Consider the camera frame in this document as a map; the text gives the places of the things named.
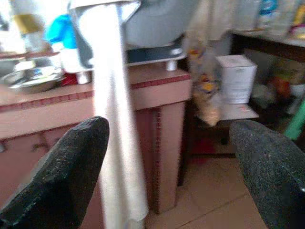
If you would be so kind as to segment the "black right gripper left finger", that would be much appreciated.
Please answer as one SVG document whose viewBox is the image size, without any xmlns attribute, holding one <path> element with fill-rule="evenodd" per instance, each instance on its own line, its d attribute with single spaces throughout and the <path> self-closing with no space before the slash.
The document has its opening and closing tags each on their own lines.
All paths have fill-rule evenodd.
<svg viewBox="0 0 305 229">
<path fill-rule="evenodd" d="M 101 171 L 109 122 L 95 116 L 68 130 L 0 211 L 3 229 L 77 229 Z"/>
</svg>

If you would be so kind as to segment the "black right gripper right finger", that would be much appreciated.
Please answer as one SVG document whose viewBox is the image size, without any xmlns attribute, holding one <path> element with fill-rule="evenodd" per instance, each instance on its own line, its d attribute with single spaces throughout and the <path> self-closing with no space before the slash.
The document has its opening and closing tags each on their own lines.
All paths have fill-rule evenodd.
<svg viewBox="0 0 305 229">
<path fill-rule="evenodd" d="M 244 183 L 269 229 L 305 227 L 305 154 L 283 134 L 252 120 L 229 130 Z"/>
</svg>

